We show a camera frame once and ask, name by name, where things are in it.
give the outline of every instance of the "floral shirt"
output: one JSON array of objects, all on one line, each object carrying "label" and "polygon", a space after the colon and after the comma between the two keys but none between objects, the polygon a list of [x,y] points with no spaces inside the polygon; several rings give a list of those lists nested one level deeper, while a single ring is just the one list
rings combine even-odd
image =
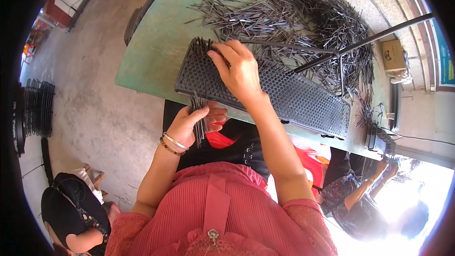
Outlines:
[{"label": "floral shirt", "polygon": [[365,193],[351,210],[344,205],[344,199],[359,187],[360,182],[349,174],[327,185],[321,195],[331,208],[333,218],[351,237],[357,240],[383,238],[387,222],[370,195]]}]

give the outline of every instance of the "woman's left hand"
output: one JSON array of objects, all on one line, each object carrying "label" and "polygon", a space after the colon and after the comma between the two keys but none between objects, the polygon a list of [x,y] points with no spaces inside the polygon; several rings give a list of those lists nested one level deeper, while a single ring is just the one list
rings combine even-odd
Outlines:
[{"label": "woman's left hand", "polygon": [[[218,103],[215,101],[208,101],[207,106],[197,111],[189,113],[189,107],[182,108],[174,121],[167,130],[167,135],[182,145],[190,147],[196,140],[193,134],[193,127],[200,119],[207,117],[208,133],[216,132],[223,128],[215,122],[224,122],[226,120],[227,109],[217,108]],[[166,145],[170,146],[173,150],[183,152],[184,150],[172,144],[167,138],[164,138]]]},{"label": "woman's left hand", "polygon": [[398,169],[399,169],[399,166],[397,163],[392,164],[389,171],[384,173],[384,179],[389,180],[389,179],[392,179],[393,177],[395,177],[395,175],[398,173]]}]

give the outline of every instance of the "beaded bracelet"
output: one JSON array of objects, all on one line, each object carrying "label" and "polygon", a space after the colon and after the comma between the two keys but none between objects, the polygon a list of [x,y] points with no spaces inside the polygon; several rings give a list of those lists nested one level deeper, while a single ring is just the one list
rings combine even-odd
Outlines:
[{"label": "beaded bracelet", "polygon": [[169,146],[167,146],[165,143],[164,143],[164,140],[163,140],[163,137],[160,137],[160,144],[162,146],[164,146],[165,149],[167,149],[168,151],[174,153],[175,155],[177,156],[182,156],[185,154],[186,151],[183,151],[183,152],[177,152],[177,151],[173,151]]}]

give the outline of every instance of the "long metal bar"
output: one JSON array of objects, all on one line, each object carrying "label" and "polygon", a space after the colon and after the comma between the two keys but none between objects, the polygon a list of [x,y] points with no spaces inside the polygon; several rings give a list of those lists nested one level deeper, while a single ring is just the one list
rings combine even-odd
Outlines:
[{"label": "long metal bar", "polygon": [[418,24],[418,23],[421,23],[421,22],[424,22],[424,21],[427,21],[427,20],[431,20],[434,18],[434,15],[432,13],[428,13],[428,14],[425,14],[423,16],[419,16],[419,17],[416,17],[414,19],[411,19],[411,20],[408,20],[406,22],[403,22],[401,24],[398,24],[396,26],[393,26],[387,30],[384,30],[382,32],[379,32],[377,33],[376,35],[373,35],[371,37],[367,37],[365,40],[362,40],[358,43],[355,43],[347,48],[344,48],[343,50],[340,50],[339,54],[326,54],[324,56],[322,56],[321,58],[319,59],[315,59],[315,60],[312,60],[310,61],[309,63],[306,63],[296,69],[294,69],[294,72],[296,73],[300,73],[300,72],[303,72],[303,71],[306,71],[307,69],[310,69],[318,64],[323,64],[331,59],[334,59],[336,57],[338,57],[338,55],[343,55],[343,54],[347,54],[347,53],[350,53],[352,52],[353,50],[355,50],[356,48],[360,48],[366,44],[369,44],[369,43],[372,43],[380,38],[383,38],[385,36],[388,36],[390,34],[393,34],[395,33],[396,31],[399,31],[401,29],[404,29],[406,27],[409,27],[409,26],[412,26],[414,24]]},{"label": "long metal bar", "polygon": [[338,51],[333,49],[323,49],[323,48],[309,48],[309,47],[302,47],[298,45],[290,45],[286,43],[277,43],[277,42],[268,42],[264,40],[242,40],[241,43],[255,43],[267,46],[274,46],[274,47],[281,47],[281,48],[293,48],[293,49],[301,49],[303,51],[310,51],[316,53],[327,53],[327,54],[335,54]]},{"label": "long metal bar", "polygon": [[344,97],[344,67],[343,67],[343,56],[338,58],[338,64],[340,67],[340,79],[341,79],[341,97]]}]

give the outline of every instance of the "black perforated plastic tray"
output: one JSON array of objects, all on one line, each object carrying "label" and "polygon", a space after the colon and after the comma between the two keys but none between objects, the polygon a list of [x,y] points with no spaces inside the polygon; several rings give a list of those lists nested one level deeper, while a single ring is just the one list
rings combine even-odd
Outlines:
[{"label": "black perforated plastic tray", "polygon": [[[245,111],[229,92],[207,51],[210,41],[191,41],[178,74],[175,91],[204,96]],[[350,105],[304,76],[286,71],[268,60],[258,59],[262,89],[270,96],[281,120],[312,131],[345,139],[348,133]]]}]

